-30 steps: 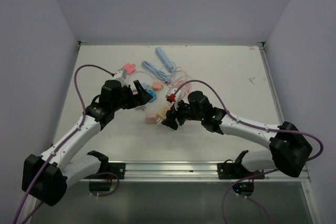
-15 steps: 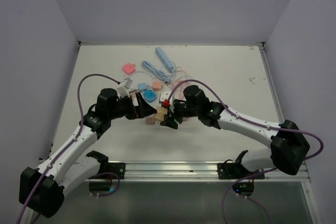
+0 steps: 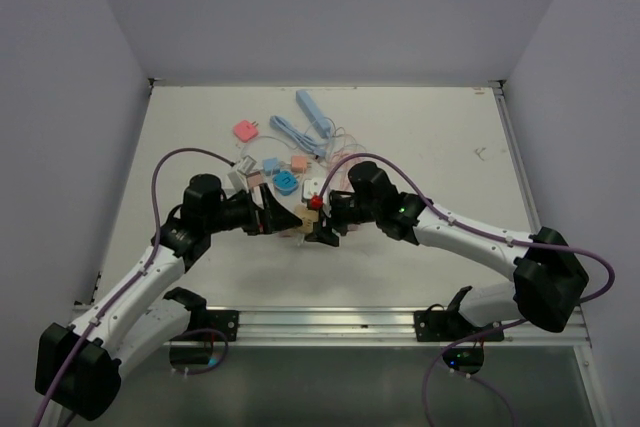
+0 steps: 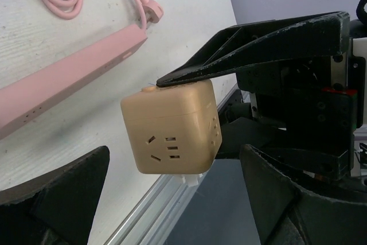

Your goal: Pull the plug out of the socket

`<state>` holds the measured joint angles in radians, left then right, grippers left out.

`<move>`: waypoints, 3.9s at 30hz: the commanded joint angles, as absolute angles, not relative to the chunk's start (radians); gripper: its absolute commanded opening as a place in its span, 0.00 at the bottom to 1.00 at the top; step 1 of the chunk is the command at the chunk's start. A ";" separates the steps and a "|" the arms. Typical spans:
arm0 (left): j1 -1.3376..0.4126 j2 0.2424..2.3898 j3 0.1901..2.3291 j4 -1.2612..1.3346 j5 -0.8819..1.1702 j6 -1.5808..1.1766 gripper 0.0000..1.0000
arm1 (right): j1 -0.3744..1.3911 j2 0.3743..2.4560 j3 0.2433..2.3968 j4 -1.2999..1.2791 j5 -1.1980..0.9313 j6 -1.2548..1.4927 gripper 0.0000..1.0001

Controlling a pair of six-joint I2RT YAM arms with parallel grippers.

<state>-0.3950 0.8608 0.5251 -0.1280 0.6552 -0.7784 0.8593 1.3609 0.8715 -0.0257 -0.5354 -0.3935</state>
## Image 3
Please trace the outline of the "yellow cube socket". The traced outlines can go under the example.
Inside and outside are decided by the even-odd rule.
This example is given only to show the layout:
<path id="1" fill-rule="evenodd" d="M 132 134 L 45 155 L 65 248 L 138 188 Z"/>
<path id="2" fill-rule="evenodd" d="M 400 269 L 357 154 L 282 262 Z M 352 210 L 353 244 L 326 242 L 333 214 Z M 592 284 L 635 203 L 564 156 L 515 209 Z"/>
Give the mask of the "yellow cube socket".
<path id="1" fill-rule="evenodd" d="M 317 210 L 309 209 L 305 205 L 299 204 L 294 207 L 294 214 L 301 221 L 301 225 L 294 228 L 296 232 L 304 235 L 314 232 L 314 228 L 319 222 L 319 212 Z"/>

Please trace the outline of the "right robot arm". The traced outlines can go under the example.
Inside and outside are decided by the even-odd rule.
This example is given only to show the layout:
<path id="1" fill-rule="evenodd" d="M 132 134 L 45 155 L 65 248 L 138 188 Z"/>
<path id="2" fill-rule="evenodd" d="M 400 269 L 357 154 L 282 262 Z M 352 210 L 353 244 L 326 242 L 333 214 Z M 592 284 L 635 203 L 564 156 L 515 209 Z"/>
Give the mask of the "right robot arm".
<path id="1" fill-rule="evenodd" d="M 440 340 L 468 339 L 506 322 L 524 320 L 552 333 L 566 327 L 589 277 L 555 230 L 501 230 L 459 217 L 430 199 L 401 192 L 372 161 L 353 166 L 348 191 L 322 188 L 307 200 L 318 221 L 310 242 L 336 247 L 350 227 L 373 223 L 387 237 L 441 249 L 502 276 L 488 287 L 465 286 L 445 307 L 422 312 Z"/>

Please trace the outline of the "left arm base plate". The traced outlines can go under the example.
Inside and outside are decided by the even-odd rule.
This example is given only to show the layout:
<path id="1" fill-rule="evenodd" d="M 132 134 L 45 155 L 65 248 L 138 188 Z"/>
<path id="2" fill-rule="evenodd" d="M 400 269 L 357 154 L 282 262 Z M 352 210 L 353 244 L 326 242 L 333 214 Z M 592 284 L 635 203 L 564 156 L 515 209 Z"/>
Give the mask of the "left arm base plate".
<path id="1" fill-rule="evenodd" d="M 190 314 L 190 320 L 187 330 L 176 336 L 175 340 L 182 339 L 198 339 L 206 340 L 214 338 L 221 340 L 220 334 L 223 334 L 228 342 L 235 342 L 239 327 L 240 312 L 232 309 L 203 309 L 193 311 Z M 217 333 L 201 333 L 195 334 L 196 330 L 213 329 Z"/>

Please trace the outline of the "blue cube socket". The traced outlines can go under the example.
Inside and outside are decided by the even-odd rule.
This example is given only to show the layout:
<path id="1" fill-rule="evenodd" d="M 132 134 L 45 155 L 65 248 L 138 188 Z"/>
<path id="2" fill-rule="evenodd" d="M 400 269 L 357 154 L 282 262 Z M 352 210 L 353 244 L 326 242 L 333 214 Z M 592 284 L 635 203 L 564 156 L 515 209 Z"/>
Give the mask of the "blue cube socket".
<path id="1" fill-rule="evenodd" d="M 284 196 L 291 195 L 299 187 L 299 181 L 290 171 L 280 171 L 273 176 L 272 182 L 275 190 Z"/>

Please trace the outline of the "pink power strip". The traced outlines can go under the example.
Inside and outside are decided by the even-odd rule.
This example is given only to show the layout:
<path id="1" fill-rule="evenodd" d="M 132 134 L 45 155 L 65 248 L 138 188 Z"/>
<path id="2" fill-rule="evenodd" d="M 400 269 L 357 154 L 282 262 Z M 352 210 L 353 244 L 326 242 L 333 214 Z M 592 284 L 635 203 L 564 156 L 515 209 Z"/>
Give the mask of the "pink power strip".
<path id="1" fill-rule="evenodd" d="M 297 228 L 286 229 L 278 233 L 279 237 L 285 237 L 285 238 L 297 237 L 299 235 L 300 235 L 300 232 L 298 231 Z"/>

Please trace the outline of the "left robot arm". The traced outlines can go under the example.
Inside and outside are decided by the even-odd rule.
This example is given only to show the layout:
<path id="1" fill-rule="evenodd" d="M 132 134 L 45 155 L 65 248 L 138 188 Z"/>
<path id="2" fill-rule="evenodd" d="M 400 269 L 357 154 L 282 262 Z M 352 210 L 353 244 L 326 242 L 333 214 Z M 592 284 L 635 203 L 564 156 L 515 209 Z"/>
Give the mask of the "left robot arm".
<path id="1" fill-rule="evenodd" d="M 51 324 L 41 335 L 35 389 L 43 400 L 33 423 L 50 402 L 86 420 L 100 417 L 117 396 L 123 378 L 173 339 L 229 337 L 212 323 L 201 296 L 174 282 L 210 248 L 213 235 L 240 229 L 249 236 L 301 226 L 266 184 L 259 195 L 227 196 L 218 177 L 193 177 L 180 205 L 157 228 L 152 244 L 130 272 L 98 303 L 69 325 Z"/>

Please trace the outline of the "light blue power strip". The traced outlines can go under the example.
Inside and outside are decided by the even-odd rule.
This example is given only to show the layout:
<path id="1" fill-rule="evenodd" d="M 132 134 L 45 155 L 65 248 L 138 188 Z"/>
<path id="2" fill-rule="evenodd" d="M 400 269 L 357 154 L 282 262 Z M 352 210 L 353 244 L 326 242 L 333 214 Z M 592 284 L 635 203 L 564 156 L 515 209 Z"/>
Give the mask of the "light blue power strip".
<path id="1" fill-rule="evenodd" d="M 314 99 L 306 90 L 297 90 L 295 100 L 298 107 L 309 120 L 311 126 L 323 139 L 329 139 L 332 134 L 332 124 L 318 107 Z"/>

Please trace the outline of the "pink adapter plug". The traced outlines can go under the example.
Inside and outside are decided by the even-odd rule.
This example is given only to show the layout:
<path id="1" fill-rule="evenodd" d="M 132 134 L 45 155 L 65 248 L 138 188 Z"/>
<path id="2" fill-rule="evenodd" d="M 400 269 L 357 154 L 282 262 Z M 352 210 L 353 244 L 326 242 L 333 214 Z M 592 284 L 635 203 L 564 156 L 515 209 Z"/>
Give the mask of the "pink adapter plug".
<path id="1" fill-rule="evenodd" d="M 257 124 L 248 120 L 242 120 L 232 128 L 234 136 L 243 143 L 248 143 L 259 135 Z"/>

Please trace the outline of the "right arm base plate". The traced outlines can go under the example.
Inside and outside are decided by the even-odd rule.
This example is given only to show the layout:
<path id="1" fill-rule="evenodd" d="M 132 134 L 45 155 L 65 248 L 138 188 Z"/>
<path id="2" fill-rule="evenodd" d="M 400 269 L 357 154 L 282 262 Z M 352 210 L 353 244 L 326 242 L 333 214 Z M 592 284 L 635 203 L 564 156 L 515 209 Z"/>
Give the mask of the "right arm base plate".
<path id="1" fill-rule="evenodd" d="M 454 342 L 464 337 L 482 334 L 488 342 L 504 340 L 503 332 L 493 332 L 492 324 L 476 327 L 457 312 L 446 310 L 418 310 L 413 312 L 415 337 L 418 342 Z"/>

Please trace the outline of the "brown pink USB charger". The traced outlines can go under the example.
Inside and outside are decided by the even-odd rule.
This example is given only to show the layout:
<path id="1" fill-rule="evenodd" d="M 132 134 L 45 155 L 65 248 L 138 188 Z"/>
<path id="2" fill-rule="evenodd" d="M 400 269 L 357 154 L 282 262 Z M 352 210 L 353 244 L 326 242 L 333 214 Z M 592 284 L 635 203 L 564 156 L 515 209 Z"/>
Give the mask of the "brown pink USB charger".
<path id="1" fill-rule="evenodd" d="M 246 177 L 247 189 L 250 193 L 259 192 L 265 182 L 264 175 L 259 171 L 252 172 Z"/>

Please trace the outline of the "light blue charger plug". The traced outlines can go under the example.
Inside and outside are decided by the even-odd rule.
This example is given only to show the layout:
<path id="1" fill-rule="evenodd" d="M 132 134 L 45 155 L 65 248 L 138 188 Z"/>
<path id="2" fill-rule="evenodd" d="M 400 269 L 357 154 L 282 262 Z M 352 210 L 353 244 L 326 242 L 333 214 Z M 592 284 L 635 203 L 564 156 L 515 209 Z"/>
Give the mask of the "light blue charger plug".
<path id="1" fill-rule="evenodd" d="M 262 170 L 266 176 L 277 175 L 286 165 L 277 157 L 266 158 L 262 161 Z"/>

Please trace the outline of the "salmon pink charger plug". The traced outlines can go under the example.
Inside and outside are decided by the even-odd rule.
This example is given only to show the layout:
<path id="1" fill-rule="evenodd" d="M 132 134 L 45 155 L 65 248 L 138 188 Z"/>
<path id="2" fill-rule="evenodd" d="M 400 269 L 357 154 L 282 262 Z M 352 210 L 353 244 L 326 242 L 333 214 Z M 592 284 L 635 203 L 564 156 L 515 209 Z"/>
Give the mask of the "salmon pink charger plug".
<path id="1" fill-rule="evenodd" d="M 290 159 L 291 172 L 294 174 L 305 174 L 312 167 L 312 160 L 302 155 L 294 155 Z"/>

